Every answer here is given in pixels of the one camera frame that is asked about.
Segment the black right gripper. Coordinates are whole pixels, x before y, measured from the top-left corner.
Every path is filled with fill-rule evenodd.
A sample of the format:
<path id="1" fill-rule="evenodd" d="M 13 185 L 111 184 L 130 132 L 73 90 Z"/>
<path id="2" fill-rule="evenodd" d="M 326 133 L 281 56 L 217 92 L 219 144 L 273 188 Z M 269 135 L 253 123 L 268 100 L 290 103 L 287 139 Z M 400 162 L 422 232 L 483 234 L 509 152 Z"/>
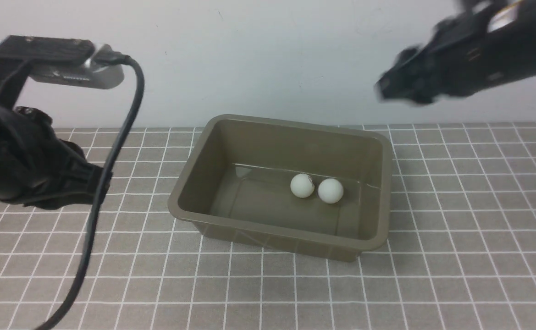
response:
<path id="1" fill-rule="evenodd" d="M 383 101 L 435 103 L 536 77 L 536 0 L 462 0 L 425 46 L 400 52 L 376 83 Z"/>

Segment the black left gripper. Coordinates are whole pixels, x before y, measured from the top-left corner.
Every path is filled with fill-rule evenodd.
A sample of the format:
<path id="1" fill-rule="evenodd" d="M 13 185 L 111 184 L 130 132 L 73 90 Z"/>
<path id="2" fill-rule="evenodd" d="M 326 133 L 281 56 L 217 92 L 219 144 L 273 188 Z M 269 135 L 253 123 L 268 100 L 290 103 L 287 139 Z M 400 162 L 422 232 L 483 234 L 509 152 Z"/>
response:
<path id="1" fill-rule="evenodd" d="M 0 201 L 46 210 L 103 201 L 112 171 L 58 138 L 51 123 L 36 108 L 0 105 Z"/>

